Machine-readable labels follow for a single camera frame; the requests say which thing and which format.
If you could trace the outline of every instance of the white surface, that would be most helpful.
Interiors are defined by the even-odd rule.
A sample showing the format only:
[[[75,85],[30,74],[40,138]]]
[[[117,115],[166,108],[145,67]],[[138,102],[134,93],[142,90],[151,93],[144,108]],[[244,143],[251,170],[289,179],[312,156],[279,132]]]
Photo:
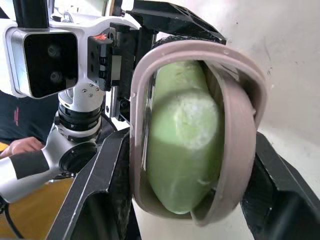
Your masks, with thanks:
[[[270,85],[260,131],[320,197],[320,1],[169,0],[187,7],[250,56]],[[137,210],[146,240],[253,239],[238,207],[199,228]]]

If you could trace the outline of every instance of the dark sleeve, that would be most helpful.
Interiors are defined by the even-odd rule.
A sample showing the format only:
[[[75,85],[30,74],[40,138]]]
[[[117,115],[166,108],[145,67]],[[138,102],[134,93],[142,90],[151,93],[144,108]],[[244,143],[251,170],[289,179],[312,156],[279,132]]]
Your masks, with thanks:
[[[58,95],[17,98],[0,91],[0,142],[36,137],[45,143],[58,110]]]

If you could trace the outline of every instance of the silver arm segment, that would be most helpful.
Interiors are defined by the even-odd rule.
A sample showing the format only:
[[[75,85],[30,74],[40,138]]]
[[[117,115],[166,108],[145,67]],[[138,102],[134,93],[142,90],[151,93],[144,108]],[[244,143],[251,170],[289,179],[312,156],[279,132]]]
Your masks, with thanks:
[[[63,172],[78,172],[93,157],[103,97],[104,92],[90,83],[59,94],[59,111],[45,147],[0,160],[0,197],[6,203],[21,199]],[[74,122],[68,122],[64,114],[70,114]]]

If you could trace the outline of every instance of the green sponge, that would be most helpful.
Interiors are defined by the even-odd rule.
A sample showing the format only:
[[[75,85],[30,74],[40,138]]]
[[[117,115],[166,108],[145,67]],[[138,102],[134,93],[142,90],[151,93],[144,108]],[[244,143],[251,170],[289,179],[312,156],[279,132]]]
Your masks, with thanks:
[[[197,61],[162,67],[156,76],[146,173],[164,207],[186,214],[218,179],[224,117]]]

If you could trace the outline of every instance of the black cable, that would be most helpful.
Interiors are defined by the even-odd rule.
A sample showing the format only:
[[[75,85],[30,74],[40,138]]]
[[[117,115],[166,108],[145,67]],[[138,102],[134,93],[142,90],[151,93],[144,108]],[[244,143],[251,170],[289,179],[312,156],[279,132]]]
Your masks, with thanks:
[[[4,206],[4,215],[6,218],[6,221],[8,222],[11,230],[14,232],[15,236],[18,239],[24,239],[24,236],[22,236],[22,234],[19,232],[19,230],[17,229],[16,225],[14,224],[14,222],[12,221],[11,217],[10,217],[10,213],[9,213],[9,204],[6,204]]]
[[[101,116],[111,125],[111,127],[113,128],[113,130],[115,132],[118,131],[115,124],[112,122],[112,120],[104,112],[101,113]]]

